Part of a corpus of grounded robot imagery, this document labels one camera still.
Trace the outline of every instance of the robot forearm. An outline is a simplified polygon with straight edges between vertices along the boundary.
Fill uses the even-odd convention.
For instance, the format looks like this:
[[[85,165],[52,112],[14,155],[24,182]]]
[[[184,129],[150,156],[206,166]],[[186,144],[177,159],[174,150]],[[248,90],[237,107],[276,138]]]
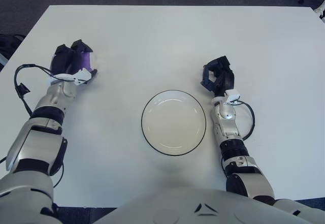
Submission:
[[[214,122],[214,133],[224,160],[224,172],[227,177],[227,191],[258,198],[268,196],[274,198],[271,185],[257,166],[253,157],[244,145],[236,125],[236,111],[233,101],[239,99],[235,89],[226,90],[224,97],[215,97],[211,111]]]
[[[62,166],[61,126],[75,96],[73,82],[51,85],[19,132],[7,156],[10,173],[0,180],[1,223],[60,223],[49,176]]]

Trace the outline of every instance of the silver arm segment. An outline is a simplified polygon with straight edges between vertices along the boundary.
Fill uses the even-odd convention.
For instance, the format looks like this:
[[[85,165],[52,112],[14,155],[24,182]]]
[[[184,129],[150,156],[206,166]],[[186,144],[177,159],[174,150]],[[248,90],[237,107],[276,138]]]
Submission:
[[[62,166],[67,140],[61,135],[74,82],[51,85],[11,146],[0,180],[0,223],[61,223],[50,176]]]

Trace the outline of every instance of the black cable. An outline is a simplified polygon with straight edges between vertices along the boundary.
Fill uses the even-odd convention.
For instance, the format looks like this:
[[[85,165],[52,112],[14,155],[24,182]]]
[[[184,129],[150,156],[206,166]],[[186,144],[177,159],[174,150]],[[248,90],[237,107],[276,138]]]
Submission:
[[[53,186],[53,188],[55,188],[62,180],[62,177],[63,177],[63,174],[64,174],[64,164],[62,162],[62,173],[61,173],[61,176],[60,176],[60,179],[58,180],[58,182]]]
[[[2,162],[4,162],[6,159],[7,159],[7,157],[2,158],[2,159],[0,160],[0,164],[1,164]]]
[[[19,92],[19,90],[18,90],[17,75],[18,75],[19,71],[22,70],[23,68],[24,68],[24,66],[21,65],[21,66],[19,66],[19,67],[16,69],[16,71],[15,71],[15,75],[14,75],[14,84],[15,84],[15,90],[16,90],[16,92],[17,92],[17,94],[18,94],[18,97],[22,100],[22,102],[24,103],[24,106],[25,106],[25,108],[26,108],[28,114],[31,116],[32,111],[31,111],[30,107],[28,106],[27,102],[25,101],[24,96],[21,95],[20,92]]]
[[[241,104],[244,104],[249,109],[250,114],[252,115],[252,120],[253,120],[252,127],[250,128],[248,134],[243,137],[243,140],[246,140],[246,139],[249,138],[249,136],[252,135],[252,133],[254,131],[254,127],[255,127],[255,114],[254,114],[254,111],[253,111],[252,107],[249,104],[247,104],[246,102],[243,102],[243,101],[238,101],[238,102],[241,103]]]

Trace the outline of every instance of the white bowl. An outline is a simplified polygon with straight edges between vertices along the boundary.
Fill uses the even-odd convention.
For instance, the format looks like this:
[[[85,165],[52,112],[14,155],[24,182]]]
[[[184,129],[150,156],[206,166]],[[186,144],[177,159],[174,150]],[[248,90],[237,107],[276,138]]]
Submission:
[[[147,142],[155,150],[167,155],[183,155],[202,141],[206,118],[202,106],[193,96],[168,90],[147,103],[141,127]]]

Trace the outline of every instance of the black rim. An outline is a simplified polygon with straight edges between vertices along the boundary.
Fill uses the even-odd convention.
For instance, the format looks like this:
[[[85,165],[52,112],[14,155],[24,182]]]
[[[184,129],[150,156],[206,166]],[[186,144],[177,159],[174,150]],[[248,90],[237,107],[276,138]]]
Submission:
[[[192,152],[193,150],[195,150],[195,149],[196,149],[196,148],[201,144],[202,140],[204,139],[205,131],[206,131],[206,129],[207,129],[207,118],[206,118],[206,116],[205,116],[205,113],[204,113],[203,107],[201,106],[200,102],[199,102],[197,99],[195,99],[196,102],[199,104],[199,106],[201,107],[201,109],[202,109],[202,111],[203,111],[204,122],[205,122],[204,133],[203,133],[203,136],[202,136],[201,140],[199,141],[199,143],[198,143],[198,144],[197,144],[193,149],[191,149],[190,151],[188,151],[188,152],[186,152],[186,153],[183,153],[183,154],[166,154],[166,153],[163,153],[163,152],[157,150],[155,147],[153,147],[153,146],[150,144],[149,140],[146,138],[146,135],[145,135],[145,133],[144,133],[144,131],[143,131],[143,126],[142,126],[143,113],[144,113],[144,110],[146,109],[147,105],[150,103],[150,101],[152,101],[153,98],[155,98],[158,94],[161,94],[161,93],[164,93],[164,92],[167,92],[167,91],[179,91],[179,92],[183,92],[183,93],[186,93],[186,94],[188,94],[189,96],[191,96],[193,99],[195,99],[195,97],[192,96],[192,95],[190,95],[189,93],[184,92],[184,91],[181,91],[181,90],[177,90],[177,89],[169,89],[169,90],[165,90],[165,91],[162,91],[162,92],[160,92],[160,93],[157,93],[156,95],[154,95],[154,96],[153,96],[153,97],[152,97],[152,98],[147,102],[146,106],[143,108],[142,116],[141,116],[141,130],[142,130],[142,134],[143,134],[144,138],[146,139],[147,143],[148,143],[148,144],[149,144],[149,145],[150,145],[154,150],[156,150],[156,151],[158,151],[159,153],[164,154],[164,155],[170,155],[170,156],[181,156],[181,155],[185,155],[185,154],[188,154],[188,153]]]

